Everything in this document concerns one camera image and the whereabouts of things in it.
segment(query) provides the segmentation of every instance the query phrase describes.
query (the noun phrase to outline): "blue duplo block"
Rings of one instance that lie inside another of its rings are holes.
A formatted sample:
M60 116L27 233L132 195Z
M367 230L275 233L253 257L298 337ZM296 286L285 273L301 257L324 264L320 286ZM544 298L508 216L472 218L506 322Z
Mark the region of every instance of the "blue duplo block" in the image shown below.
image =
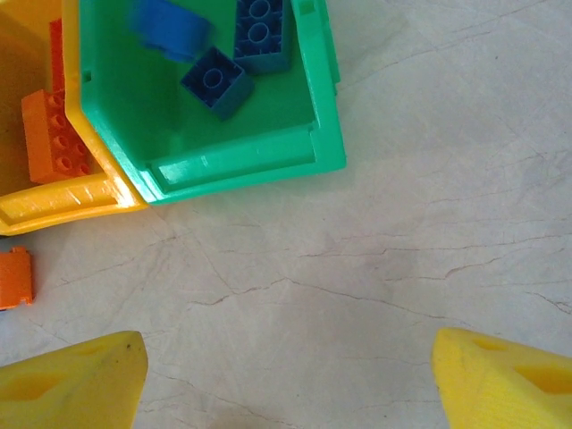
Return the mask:
M254 90L245 70L215 47L203 55L181 81L221 120L234 115Z
M238 0L234 61L250 74L286 72L293 32L290 0Z
M177 62L202 54L211 29L205 18L166 0L136 0L134 26L145 46Z

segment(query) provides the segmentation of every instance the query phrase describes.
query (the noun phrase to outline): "green plastic bin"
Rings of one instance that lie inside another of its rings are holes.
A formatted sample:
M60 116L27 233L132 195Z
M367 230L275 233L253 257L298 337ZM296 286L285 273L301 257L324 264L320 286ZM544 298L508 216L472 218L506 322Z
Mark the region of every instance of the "green plastic bin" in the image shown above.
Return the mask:
M236 0L179 0L214 24L232 55ZM179 83L190 64L146 49L132 0L81 0L81 105L143 198L163 204L343 168L335 103L340 73L324 0L292 0L291 70L256 89L221 122Z

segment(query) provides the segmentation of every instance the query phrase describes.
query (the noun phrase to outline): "plastic container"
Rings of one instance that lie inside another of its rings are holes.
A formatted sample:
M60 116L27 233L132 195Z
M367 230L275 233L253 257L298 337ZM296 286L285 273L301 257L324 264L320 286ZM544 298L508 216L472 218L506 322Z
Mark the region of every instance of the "plastic container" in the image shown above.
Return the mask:
M101 141L85 141L94 159L89 176L29 181L21 100L51 90L49 22L61 15L61 0L0 2L0 235L146 206Z
M236 0L180 0L214 24L232 57ZM256 90L221 120L179 83L188 64L144 48L131 0L80 1L81 105L144 199L153 204L346 164L335 104L339 72L324 0L293 0L289 71L256 76Z

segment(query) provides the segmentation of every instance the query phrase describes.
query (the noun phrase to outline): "yellow plastic bin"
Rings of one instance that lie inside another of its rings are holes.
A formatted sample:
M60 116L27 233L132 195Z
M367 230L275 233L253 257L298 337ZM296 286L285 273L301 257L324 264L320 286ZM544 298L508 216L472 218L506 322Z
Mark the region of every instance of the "yellow plastic bin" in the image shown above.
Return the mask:
M70 71L72 63L76 75L79 69L77 39L71 60L65 61L71 74L66 112L93 156L92 174L47 185L29 181L21 99L51 89L48 23L61 16L62 0L0 0L0 235L147 206L88 122L74 114L80 112L73 107L79 105L78 80ZM64 56L72 45L69 37L67 42Z

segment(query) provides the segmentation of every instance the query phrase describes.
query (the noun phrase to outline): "building block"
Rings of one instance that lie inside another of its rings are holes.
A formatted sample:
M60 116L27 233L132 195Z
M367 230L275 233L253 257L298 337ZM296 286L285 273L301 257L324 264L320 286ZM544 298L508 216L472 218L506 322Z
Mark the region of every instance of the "building block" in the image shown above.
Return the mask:
M244 69L215 47L197 61L181 84L223 121L254 90L254 81Z
M142 43L167 59L193 61L206 49L210 29L205 18L166 0L136 2L135 30Z
M50 53L52 60L52 92L55 94L65 90L62 20L50 22Z
M22 301L30 306L33 300L31 256L26 248L0 253L0 310L15 308Z
M290 0L238 0L234 61L250 74L286 72L293 32Z
M139 332L118 332L0 368L0 427L127 429L147 376Z
M29 176L46 184L90 173L88 149L68 122L63 92L40 90L21 101Z
M433 372L451 429L572 427L572 358L447 328Z

